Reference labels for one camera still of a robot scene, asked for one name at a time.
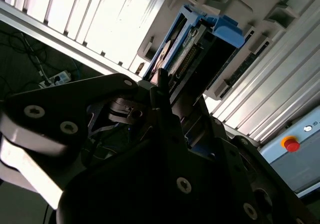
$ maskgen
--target mounting hole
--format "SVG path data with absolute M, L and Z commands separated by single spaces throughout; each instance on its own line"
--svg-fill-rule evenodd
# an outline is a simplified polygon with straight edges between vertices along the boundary
M 139 119 L 140 117 L 142 117 L 142 111 L 141 110 L 133 110 L 132 114 L 131 114 L 131 117 L 133 119 Z
M 265 215 L 272 213 L 272 201 L 266 191 L 259 188 L 256 189 L 253 194 L 262 213 Z
M 64 121 L 60 124 L 60 130 L 64 134 L 73 135 L 78 131 L 78 126 L 71 121 Z
M 189 194 L 191 192 L 191 184 L 190 182 L 183 178 L 183 177 L 179 177 L 177 180 L 176 180 L 176 185 L 178 187 L 178 189 L 183 192 L 184 194 Z
M 45 110 L 38 105 L 28 105 L 23 110 L 27 117 L 38 119 L 45 115 Z
M 129 85 L 129 86 L 132 85 L 132 82 L 131 82 L 130 80 L 124 80 L 124 82 L 125 82 L 127 85 Z
M 241 171 L 241 169 L 240 169 L 237 165 L 235 165 L 234 168 L 235 168 L 235 170 L 236 170 L 237 172 L 240 172 L 240 171 Z
M 252 220 L 256 220 L 258 218 L 258 214 L 256 212 L 256 210 L 254 209 L 254 207 L 252 205 L 250 205 L 249 203 L 244 203 L 243 204 L 243 209 L 246 212 L 246 214 L 252 219 Z

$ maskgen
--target blue clip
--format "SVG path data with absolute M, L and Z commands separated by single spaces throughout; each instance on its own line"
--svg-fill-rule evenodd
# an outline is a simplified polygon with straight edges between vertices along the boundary
M 208 16 L 206 20 L 214 24 L 212 34 L 218 38 L 236 48 L 240 48 L 245 43 L 242 30 L 237 27 L 238 23 L 228 16 Z

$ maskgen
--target screw head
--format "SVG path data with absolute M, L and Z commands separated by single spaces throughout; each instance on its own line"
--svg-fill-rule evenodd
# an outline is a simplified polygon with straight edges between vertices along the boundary
M 127 85 L 129 85 L 129 86 L 132 85 L 132 82 L 131 82 L 130 80 L 124 80 L 124 82 L 125 82 Z
M 23 110 L 27 117 L 39 119 L 45 115 L 45 110 L 38 105 L 28 105 Z
M 185 194 L 189 194 L 191 192 L 191 184 L 190 182 L 183 178 L 183 177 L 179 177 L 177 180 L 176 180 L 176 185 L 178 187 L 178 189 L 180 191 L 182 191 L 183 193 Z
M 60 130 L 68 135 L 76 134 L 78 126 L 71 121 L 64 121 L 60 124 Z
M 240 141 L 241 141 L 243 144 L 248 145 L 248 141 L 247 141 L 246 139 L 241 138 Z
M 252 220 L 257 220 L 258 218 L 258 214 L 256 212 L 256 210 L 254 209 L 254 207 L 252 205 L 250 205 L 249 203 L 244 203 L 243 204 L 243 208 L 244 211 L 246 212 L 246 214 L 252 219 Z

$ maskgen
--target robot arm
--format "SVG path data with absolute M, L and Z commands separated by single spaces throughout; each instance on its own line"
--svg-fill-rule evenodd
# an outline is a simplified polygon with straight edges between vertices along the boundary
M 173 103 L 168 85 L 160 69 L 158 86 L 114 74 L 11 96 L 0 178 L 39 192 L 57 223 L 317 223 L 247 139 L 228 139 L 202 96 Z M 134 147 L 81 166 L 85 139 L 118 122 L 132 125 Z

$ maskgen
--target white cable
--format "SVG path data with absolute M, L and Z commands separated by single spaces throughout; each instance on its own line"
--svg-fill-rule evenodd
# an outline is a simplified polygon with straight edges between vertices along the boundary
M 31 51 L 34 52 L 33 48 L 32 48 L 31 45 L 29 44 L 28 40 L 24 37 L 23 33 L 21 33 L 21 35 L 22 35 L 25 43 L 26 43 L 26 44 L 28 45 L 28 47 L 31 49 Z M 34 57 L 35 57 L 35 59 L 37 60 L 37 62 L 39 63 L 39 66 L 40 66 L 40 69 L 41 69 L 41 71 L 42 71 L 43 76 L 45 77 L 45 79 L 46 79 L 50 84 L 52 84 L 52 81 L 51 81 L 51 80 L 47 77 L 47 75 L 45 74 L 45 71 L 44 71 L 44 69 L 43 69 L 43 67 L 42 67 L 42 64 L 41 64 L 38 56 L 37 56 L 37 55 L 34 55 Z

